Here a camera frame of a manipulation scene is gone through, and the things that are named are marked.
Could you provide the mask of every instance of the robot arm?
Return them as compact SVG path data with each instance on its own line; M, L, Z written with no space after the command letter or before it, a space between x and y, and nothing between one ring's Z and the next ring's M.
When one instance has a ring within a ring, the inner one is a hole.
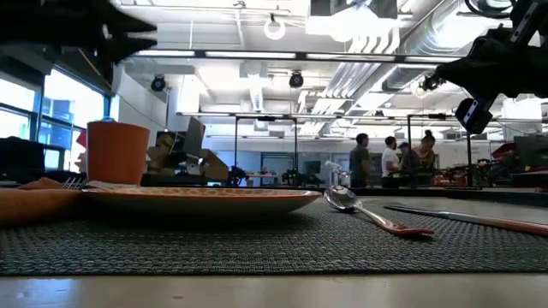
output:
M466 57L439 65L423 88L433 90L446 80L465 88L473 98L461 102L456 118L471 133L483 132L492 119L489 109L501 93L509 98L522 93L548 98L547 13L548 3L542 0L516 1L509 15L511 29L499 27L475 39ZM536 31L542 46L528 46Z
M157 43L130 38L128 33L157 28L124 14L109 0L2 0L0 28L9 29L0 32L0 45L38 43L59 51L77 47L110 63Z

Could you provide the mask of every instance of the orange cup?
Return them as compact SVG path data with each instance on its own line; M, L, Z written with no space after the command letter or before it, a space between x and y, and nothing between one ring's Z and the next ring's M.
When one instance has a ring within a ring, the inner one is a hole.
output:
M139 185L150 131L131 124L87 123L87 179Z

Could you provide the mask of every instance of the spoon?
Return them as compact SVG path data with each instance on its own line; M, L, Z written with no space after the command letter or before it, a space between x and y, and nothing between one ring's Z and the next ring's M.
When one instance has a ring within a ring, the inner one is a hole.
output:
M426 228L408 228L401 224L391 222L390 220L379 216L370 210L363 207L361 201L356 198L356 195L346 187L333 186L325 189L324 198L330 207L344 213L351 213L355 210L366 214L384 231L394 235L417 235L417 234L433 234L434 231Z

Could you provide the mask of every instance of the placemat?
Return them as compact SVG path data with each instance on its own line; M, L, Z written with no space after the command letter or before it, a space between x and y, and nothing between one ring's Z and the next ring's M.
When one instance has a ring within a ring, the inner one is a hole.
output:
M431 237L399 238L323 200L270 222L177 218L55 222L0 230L0 275L303 275L546 272L548 238L386 210Z

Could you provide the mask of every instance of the plate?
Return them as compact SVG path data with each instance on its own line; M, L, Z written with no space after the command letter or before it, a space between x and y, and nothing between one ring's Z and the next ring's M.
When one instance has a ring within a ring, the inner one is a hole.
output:
M214 187L116 187L86 189L94 201L116 210L184 216L244 217L289 213L313 202L320 192Z

